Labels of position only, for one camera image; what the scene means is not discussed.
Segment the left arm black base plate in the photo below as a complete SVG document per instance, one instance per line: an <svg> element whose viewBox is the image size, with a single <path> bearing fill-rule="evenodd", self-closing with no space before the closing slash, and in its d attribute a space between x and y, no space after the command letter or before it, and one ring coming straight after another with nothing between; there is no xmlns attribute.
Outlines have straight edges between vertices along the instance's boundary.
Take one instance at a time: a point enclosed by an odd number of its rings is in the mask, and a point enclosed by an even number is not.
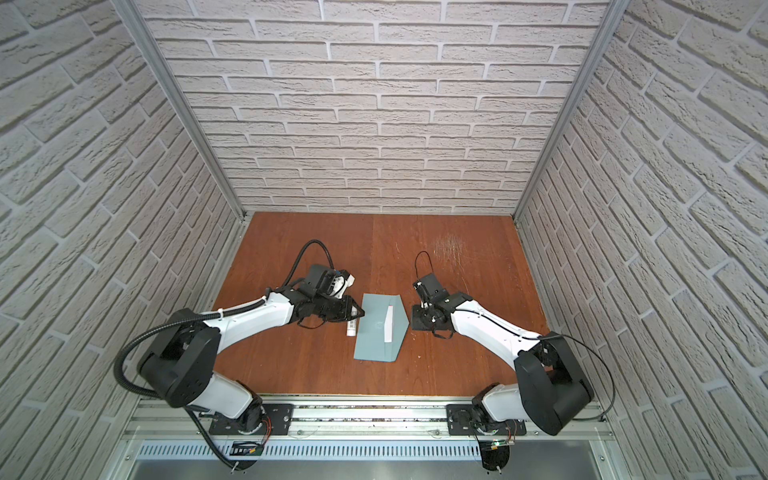
<svg viewBox="0 0 768 480"><path fill-rule="evenodd" d="M264 412L261 414L261 423L253 432L243 430L243 422L239 419L230 419L216 413L212 417L208 432L211 435L261 435L266 434L266 420L272 426L273 436L286 436L288 434L294 413L294 404L291 403L266 403L262 405Z"/></svg>

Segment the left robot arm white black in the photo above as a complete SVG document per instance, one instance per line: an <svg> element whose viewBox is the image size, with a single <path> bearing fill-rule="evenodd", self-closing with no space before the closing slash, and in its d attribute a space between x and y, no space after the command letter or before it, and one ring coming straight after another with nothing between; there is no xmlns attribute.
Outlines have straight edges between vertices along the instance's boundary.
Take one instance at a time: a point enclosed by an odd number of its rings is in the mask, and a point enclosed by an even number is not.
<svg viewBox="0 0 768 480"><path fill-rule="evenodd" d="M214 370L218 354L263 331L317 316L347 322L363 315L345 291L354 283L346 270L313 265L306 278L265 294L258 300L206 313L181 309L161 330L137 370L173 408L196 407L234 420L243 434L260 428L265 416L261 398Z"/></svg>

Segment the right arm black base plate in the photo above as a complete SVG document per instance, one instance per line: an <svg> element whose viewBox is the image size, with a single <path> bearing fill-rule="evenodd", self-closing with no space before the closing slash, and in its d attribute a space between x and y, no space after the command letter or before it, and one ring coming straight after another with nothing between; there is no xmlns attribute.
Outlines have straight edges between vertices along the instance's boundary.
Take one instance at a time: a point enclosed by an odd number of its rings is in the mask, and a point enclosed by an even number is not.
<svg viewBox="0 0 768 480"><path fill-rule="evenodd" d="M446 420L450 436L524 436L527 434L522 420L493 420L480 406L448 404Z"/></svg>

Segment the pink white letter card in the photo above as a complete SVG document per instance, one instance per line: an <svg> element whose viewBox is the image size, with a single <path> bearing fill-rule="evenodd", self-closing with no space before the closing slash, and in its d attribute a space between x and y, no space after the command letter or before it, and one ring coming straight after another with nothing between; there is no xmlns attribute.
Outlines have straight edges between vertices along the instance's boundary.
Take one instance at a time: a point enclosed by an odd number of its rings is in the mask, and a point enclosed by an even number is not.
<svg viewBox="0 0 768 480"><path fill-rule="evenodd" d="M384 343L389 344L393 342L394 333L394 306L388 305L383 326L383 338Z"/></svg>

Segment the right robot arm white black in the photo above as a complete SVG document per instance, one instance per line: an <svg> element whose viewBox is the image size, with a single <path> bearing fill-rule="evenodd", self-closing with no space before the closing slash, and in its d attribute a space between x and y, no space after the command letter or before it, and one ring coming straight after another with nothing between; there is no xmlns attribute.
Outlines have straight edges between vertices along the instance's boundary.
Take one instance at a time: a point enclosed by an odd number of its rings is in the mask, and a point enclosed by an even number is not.
<svg viewBox="0 0 768 480"><path fill-rule="evenodd" d="M487 432L511 421L531 421L558 434L594 399L594 389L563 335L518 327L464 292L450 293L435 275L413 284L419 303L411 326L438 337L468 337L515 371L517 383L491 384L472 399L470 424Z"/></svg>

